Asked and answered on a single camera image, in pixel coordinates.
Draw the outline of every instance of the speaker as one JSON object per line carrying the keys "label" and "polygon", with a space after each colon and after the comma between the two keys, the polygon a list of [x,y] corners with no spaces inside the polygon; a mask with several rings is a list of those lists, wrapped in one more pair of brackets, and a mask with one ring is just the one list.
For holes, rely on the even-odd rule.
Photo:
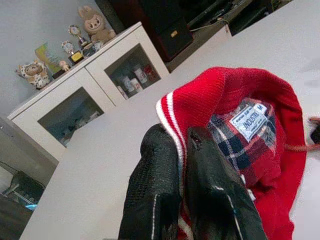
{"label": "speaker", "polygon": [[125,26],[120,21],[116,11],[108,0],[95,0],[95,3],[117,34],[125,30]]}
{"label": "speaker", "polygon": [[109,0],[125,27],[142,25],[165,62],[193,41],[177,0]]}

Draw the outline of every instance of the electronic device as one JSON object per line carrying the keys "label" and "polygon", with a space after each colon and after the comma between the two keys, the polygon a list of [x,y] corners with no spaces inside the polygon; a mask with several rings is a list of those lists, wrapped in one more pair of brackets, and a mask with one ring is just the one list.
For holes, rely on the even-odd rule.
{"label": "electronic device", "polygon": [[218,12],[226,13],[223,9],[229,8],[232,5],[230,2],[231,0],[179,0],[179,6],[188,27],[197,28],[212,21],[214,16],[220,16],[221,13]]}
{"label": "electronic device", "polygon": [[13,176],[10,187],[2,195],[23,206],[30,206],[39,202],[44,190],[45,187],[41,183],[18,171]]}
{"label": "electronic device", "polygon": [[126,29],[109,1],[95,0],[95,3],[98,5],[101,12],[103,13],[111,27],[117,34],[121,33]]}
{"label": "electronic device", "polygon": [[193,41],[178,0],[109,0],[109,2],[125,27],[142,22],[165,62],[172,60]]}

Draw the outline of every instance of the white wall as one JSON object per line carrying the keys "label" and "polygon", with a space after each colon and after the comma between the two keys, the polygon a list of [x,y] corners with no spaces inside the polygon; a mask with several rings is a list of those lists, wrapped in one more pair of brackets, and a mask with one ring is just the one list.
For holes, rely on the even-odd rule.
{"label": "white wall", "polygon": [[[17,128],[11,121],[0,116],[0,161],[23,171],[33,179],[47,185],[58,161],[49,155],[35,141]],[[12,174],[8,166],[0,163]]]}
{"label": "white wall", "polygon": [[99,11],[94,0],[0,0],[0,115],[32,96],[36,90],[15,73],[17,66],[36,59],[35,49],[48,42],[57,55],[67,59],[61,43],[76,37],[68,33],[71,24],[82,28],[78,6],[89,5]]}

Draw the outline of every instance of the table surface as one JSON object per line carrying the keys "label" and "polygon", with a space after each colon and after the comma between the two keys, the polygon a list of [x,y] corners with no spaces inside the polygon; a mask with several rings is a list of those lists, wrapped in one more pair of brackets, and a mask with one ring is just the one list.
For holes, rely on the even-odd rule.
{"label": "table surface", "polygon": [[[271,71],[294,88],[307,117],[320,114],[320,1],[296,0],[218,48],[211,40],[166,79],[78,130],[54,172],[21,240],[117,238],[128,180],[140,160],[140,143],[159,122],[155,104],[212,66]],[[294,240],[320,236],[320,157],[309,153],[291,211]]]}

